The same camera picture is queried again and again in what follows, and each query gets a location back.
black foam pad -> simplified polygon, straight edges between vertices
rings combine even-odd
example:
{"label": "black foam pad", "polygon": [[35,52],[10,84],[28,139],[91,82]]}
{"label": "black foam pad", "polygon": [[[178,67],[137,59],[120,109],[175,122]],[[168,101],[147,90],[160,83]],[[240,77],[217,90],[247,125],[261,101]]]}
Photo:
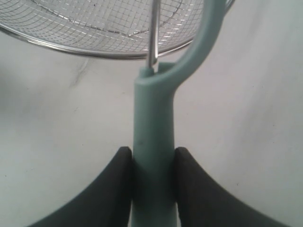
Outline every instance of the black foam pad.
{"label": "black foam pad", "polygon": [[30,227],[126,227],[132,190],[132,152],[122,147],[76,198]]}
{"label": "black foam pad", "polygon": [[175,152],[174,184],[182,227],[286,227],[229,194],[186,148]]}

white surface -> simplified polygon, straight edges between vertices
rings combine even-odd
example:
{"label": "white surface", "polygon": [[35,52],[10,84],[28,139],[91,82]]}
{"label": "white surface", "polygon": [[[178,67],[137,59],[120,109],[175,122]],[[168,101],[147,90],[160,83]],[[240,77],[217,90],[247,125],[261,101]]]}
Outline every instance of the white surface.
{"label": "white surface", "polygon": [[[301,0],[236,1],[175,101],[176,146],[232,194],[293,227],[303,226],[302,9]],[[87,62],[0,41],[0,226],[22,227],[131,147],[133,80],[144,62]]]}

stainless steel mesh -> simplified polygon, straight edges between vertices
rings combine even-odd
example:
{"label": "stainless steel mesh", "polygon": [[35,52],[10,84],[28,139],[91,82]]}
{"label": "stainless steel mesh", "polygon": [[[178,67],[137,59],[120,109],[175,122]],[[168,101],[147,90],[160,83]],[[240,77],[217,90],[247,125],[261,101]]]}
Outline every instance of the stainless steel mesh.
{"label": "stainless steel mesh", "polygon": [[[150,4],[151,0],[0,0],[0,27],[65,52],[142,57],[149,41]],[[162,0],[159,52],[190,42],[203,4],[203,0]]]}

strainer handle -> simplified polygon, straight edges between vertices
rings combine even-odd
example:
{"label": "strainer handle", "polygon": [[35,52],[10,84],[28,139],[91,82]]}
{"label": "strainer handle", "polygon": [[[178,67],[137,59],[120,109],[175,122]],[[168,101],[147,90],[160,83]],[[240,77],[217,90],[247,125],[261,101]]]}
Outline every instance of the strainer handle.
{"label": "strainer handle", "polygon": [[185,55],[159,70],[143,68],[135,81],[132,227],[175,227],[171,186],[174,159],[173,97],[211,51],[225,14],[225,0],[204,0],[202,22]]}

mesh strainer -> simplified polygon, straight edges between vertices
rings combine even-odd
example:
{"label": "mesh strainer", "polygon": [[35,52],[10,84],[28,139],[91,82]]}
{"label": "mesh strainer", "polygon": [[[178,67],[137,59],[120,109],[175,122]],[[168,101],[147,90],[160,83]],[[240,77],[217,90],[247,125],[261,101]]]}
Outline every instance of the mesh strainer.
{"label": "mesh strainer", "polygon": [[[143,58],[134,91],[133,227],[175,227],[173,97],[219,34],[226,0],[0,0],[0,27],[61,52]],[[191,42],[176,63],[153,64]]]}
{"label": "mesh strainer", "polygon": [[[226,10],[233,0],[227,0]],[[114,59],[144,58],[150,0],[0,0],[1,30],[62,52]],[[189,44],[203,0],[162,0],[159,54]]]}

